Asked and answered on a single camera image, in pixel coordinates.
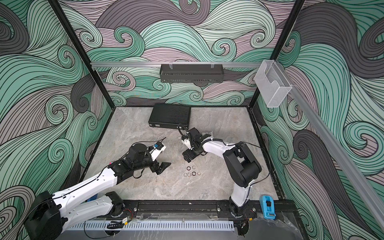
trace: blue object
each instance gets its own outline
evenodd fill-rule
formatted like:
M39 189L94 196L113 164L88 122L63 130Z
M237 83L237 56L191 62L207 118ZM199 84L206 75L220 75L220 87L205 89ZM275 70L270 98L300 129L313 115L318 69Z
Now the blue object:
M263 216L265 219L275 219L275 205L271 196L262 195L260 197L260 205L262 206Z
M97 198L97 194L92 196L92 197L90 197L86 202L90 202L90 201L96 200L96 198Z

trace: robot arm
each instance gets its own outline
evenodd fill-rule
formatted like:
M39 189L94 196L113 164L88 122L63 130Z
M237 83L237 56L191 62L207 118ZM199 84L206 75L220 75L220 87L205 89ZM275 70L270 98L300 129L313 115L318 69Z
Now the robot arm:
M137 143L121 159L106 166L100 173L70 188L36 196L24 226L32 240L55 239L66 229L93 217L111 214L118 216L124 207L123 200L115 193L82 203L100 191L132 177L135 170L149 167L157 175L171 163L159 164L156 157L165 150L161 142L147 148Z
M184 160L187 162L191 162L202 152L213 153L225 160L231 178L235 182L230 198L231 212L235 217L242 216L242 207L248 201L250 186L256 182L262 170L251 150L244 142L226 143L208 134L203 136L195 128L187 131L187 137L182 136L183 143L188 147L183 152Z

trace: black cable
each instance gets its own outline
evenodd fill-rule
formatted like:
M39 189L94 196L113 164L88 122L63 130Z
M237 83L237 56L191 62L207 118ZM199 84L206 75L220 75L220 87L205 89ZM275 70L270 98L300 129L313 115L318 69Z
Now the black cable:
M181 132L180 127L182 127L186 132L188 132L188 129L187 129L183 124L181 124L181 123L179 123L179 124L177 125L177 130L179 131L180 135L183 136L183 137L185 137L185 138L187 138L187 139L189 139L189 137L188 137L187 135L184 135L184 134Z
M243 222L241 222L241 223L238 223L238 224L234 224L233 226L234 226L234 227L237 227L237 226L239 226L239 225L241 225L241 224L243 224L243 223L245 223L245 222L247 222L247 221L249 221L248 218L247 218L247 220L245 220L245 221L243 221Z
M252 143L249 143L249 142L244 142L244 141L241 141L241 142L243 142L243 143L248 143L249 145L252 145L252 146L255 146L255 147L258 147L258 148L261 149L260 146L257 146L257 145L255 145L255 144L252 144Z
M122 221L111 221L108 225L108 229L119 229L124 227L124 223Z
M254 184L256 184L256 183L259 183L259 182L261 182L261 181L264 181L265 179L267 179L268 177L269 177L269 175L271 174L271 172L270 171L268 171L268 175L265 177L265 178L263 178L262 180L260 180L260 181L257 181L257 182L254 182L254 183L252 183L251 185L249 185L249 187L251 187L252 185L254 185ZM245 199L247 199L248 198L248 196L249 196L249 193L251 192L251 188L249 188L249 191L248 191L248 194L247 194L247 197L245 198Z
M201 143L201 145L196 149L196 151L199 152L200 149L203 147L203 145L204 145L205 143L207 143L207 142L212 142L212 141L218 141L218 142L222 142L222 143L225 144L225 142L224 142L222 139L220 139L220 138L210 138L210 139L204 140L204 141Z
M33 210L35 210L35 209L36 209L38 206L40 206L41 204L46 203L46 202L50 202L50 201L55 200L55 199L62 198L62 197L64 197L64 196L66 196L66 195L68 195L68 194L70 194L70 193L72 193L72 192L74 192L74 191L76 191L76 190L78 190L78 189L84 187L85 185L90 184L91 182L95 181L96 179L98 179L98 178L100 177L101 173L104 171L104 169L105 169L106 167L108 167L108 165L105 166L105 167L101 170L100 174L99 174L95 179L93 179L92 181L87 182L87 183L84 184L83 186L80 186L80 187L76 188L75 190L72 190L72 191L70 191L70 192L64 194L63 196L55 197L55 198L52 198L52 199L49 199L49 200L45 200L45 201L40 202L40 203L37 204L34 208L32 208L32 210L29 211L29 213L27 214L27 216L29 216L29 215L31 214L31 212L33 212ZM28 217L26 217L25 220L23 221L23 225L25 224L25 222L26 222L27 220L28 220Z
M85 231L85 221L84 221L84 233L87 237L89 237L90 239L103 239L103 238L108 238L110 237L111 235L108 235L108 236L105 236L105 237L98 237L98 238L93 238L93 237L90 237L88 236L87 232Z
M141 143L141 142L163 142L163 140L166 139L166 138L167 138L167 137L165 137L165 138L163 138L163 139L160 139L160 140L155 140L155 141L140 141L140 142L134 142L134 143L131 145L131 147L132 147L133 145L135 145L136 143Z
M139 179L139 178L141 178L141 176L143 175L144 169L145 169L145 168L143 168L143 170L141 170L141 174L140 174L140 176L138 176L138 177L135 177L135 176L133 176L133 175L132 175L132 176L133 176L133 178L135 178L135 179Z

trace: black metal frame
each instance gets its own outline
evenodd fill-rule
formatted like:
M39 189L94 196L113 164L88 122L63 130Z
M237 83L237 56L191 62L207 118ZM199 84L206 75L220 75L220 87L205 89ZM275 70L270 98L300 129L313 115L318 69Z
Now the black metal frame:
M285 44L289 33L295 23L295 20L304 4L305 0L296 0L294 3L294 6L291 10L291 13L286 21L286 24L284 26L284 29L281 33L281 36L276 44L276 47L274 48L270 59L276 60L281 49L283 48L283 45ZM53 11L55 12L57 18L61 22L64 30L68 34L70 40L73 42L77 52L79 53L81 59L85 63L88 71L92 75L93 79L95 80L96 84L98 85L100 91L102 92L103 96L107 100L109 106L112 109L112 112L110 113L110 116L106 122L106 125L97 141L97 144L95 148L92 151L92 154L90 156L90 159L87 163L87 166L84 169L84 172L82 173L82 176L80 178L80 181L82 181L87 173L87 170L90 166L90 163L97 151L97 148L100 144L100 141L109 125L109 122L114 114L116 106L114 105L108 91L106 90L105 86L103 85L103 82L97 73L96 70L93 70L90 64L90 59L88 55L86 54L84 48L82 47L79 39L77 38L72 26L70 25L66 15L63 12L63 9L61 8L59 2L57 0L48 0L50 3ZM227 107L246 107L249 117L251 119L254 131L256 133L256 136L258 138L258 141L260 143L260 147L263 153L264 158L266 159L266 164L268 167L268 170L271 173L271 178L274 184L274 187L276 189L276 192L278 194L279 201L275 201L275 212L293 212L295 216L295 220L298 224L298 228L300 229L300 232L304 238L304 240L308 239L308 236L305 231L305 227L301 221L300 215L298 214L297 208L293 201L290 200L284 200L285 196L282 191L281 184L278 180L277 175L275 174L275 169L273 164L271 164L270 155L268 153L268 149L263 141L263 138L261 136L260 130L257 126L254 113L252 112L252 108L255 105L257 98L260 96L259 89L255 90L255 93L249 103L249 105L240 105L240 106L192 106L192 107L217 107L217 108L227 108ZM138 106L121 106L121 107L153 107L153 105L138 105ZM223 217L228 218L229 220L233 220L234 223L239 223L243 221L243 219L238 220L235 218L232 218L230 215L229 210L229 201L227 200L124 200L124 203L126 204L126 208L131 209L134 213L134 217L136 217L138 214L148 214L153 212L160 212L160 213L208 213L213 214L216 217ZM252 201L250 200L248 202L247 209L252 210L253 208L256 209L256 213L261 212L261 206L259 201ZM248 211L249 213L246 213L246 217L254 217L252 216L252 212Z
M76 33L74 32L69 20L64 14L64 11L61 8L59 2L57 0L48 0L48 2L51 5L53 11L55 12L57 18L59 19L61 25L63 26L65 32L68 34L69 39L72 41L77 53L79 53L81 60L84 62L85 66L87 67L89 73L91 74L92 78L94 79L97 86L99 87L104 98L107 100L107 103L109 104L111 109L115 109L115 104L113 103L111 96L109 95L102 80L100 79L99 74L92 69L91 60L89 59L87 53L85 52L83 46L81 45L79 39L77 38Z
M276 46L273 49L270 60L277 60L277 58L279 57L279 54L280 54L281 50L283 49L283 46L284 46L285 42L287 41L289 34L291 33L291 30L292 30L292 28L295 24L295 21L296 21L298 15L300 13L300 10L304 5L304 2L305 2L305 0L296 0L295 3L293 4L291 13L289 14L289 17L285 22L283 31L281 32L279 40L277 41ZM257 89L255 91L255 93L253 94L251 102L249 103L249 107L251 109L255 105L256 100L257 100L259 95L260 95L260 91L258 91L258 89Z
M248 201L244 208L244 218L235 218L230 212L228 200L124 200L125 211L119 218L110 215L99 216L107 220L119 220L125 217L135 217L139 220L156 219L164 214L205 214L207 218L227 218L239 224L245 219L257 218L262 213L259 201ZM274 201L276 218L283 220L282 213L293 213L294 219L289 219L300 230L304 240L308 240L305 226L292 200Z
M286 199L285 198L285 194L283 192L283 188L281 187L279 178L278 178L278 176L276 174L275 167L273 166L272 160L271 160L270 155L268 153L268 148L266 147L266 145L264 143L264 140L263 140L263 137L261 135L260 129L257 126L255 116L254 116L254 114L253 114L253 112L251 111L250 108L247 108L247 111L248 111L248 114L249 114L249 118L251 119L251 122L252 122L252 125L253 125L253 129L255 130L256 137L257 137L257 140L259 142L261 151L263 153L266 165L267 165L268 170L270 172L270 176L272 178L272 182L273 182L273 186L275 187L276 194L277 194L279 200Z
M95 146L94 149L92 150L91 156L89 157L89 160L88 160L88 162L87 162L87 166L85 166L85 169L84 169L84 171L83 171L83 173L82 173L82 175L81 175L81 177L80 177L79 182L82 182L82 181L84 180L85 175L86 175L86 173L87 173L87 171L88 171L88 168L89 168L89 166L91 165L91 162L92 162L92 160L93 160L93 157L94 157L95 154L96 154L97 148L99 147L99 144L100 144L101 140L103 139L104 133L105 133L105 131L107 130L107 127L108 127L108 125L109 125L109 122L111 121L111 118L112 118L112 116L113 116L114 113L115 113L115 109L112 109L111 113L109 114L108 120L107 120L107 122L105 123L105 126L104 126L104 128L103 128L103 131L101 132L100 137L99 137L99 139L98 139L98 141L97 141L97 143L96 143L96 146Z

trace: wall mural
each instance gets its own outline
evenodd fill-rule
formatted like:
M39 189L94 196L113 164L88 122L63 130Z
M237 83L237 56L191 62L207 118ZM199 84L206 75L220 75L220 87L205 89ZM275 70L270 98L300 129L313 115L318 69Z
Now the wall mural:
M310 0L313 4L322 0ZM60 0L91 61L269 59L294 0ZM120 106L248 105L257 69L223 83L161 83L159 68L100 68Z
M0 1L0 238L77 183L111 112L46 0Z
M382 33L382 1L305 6L278 60L383 198ZM310 239L384 239L295 99L288 95L279 108L266 108L260 97L255 110L284 193Z

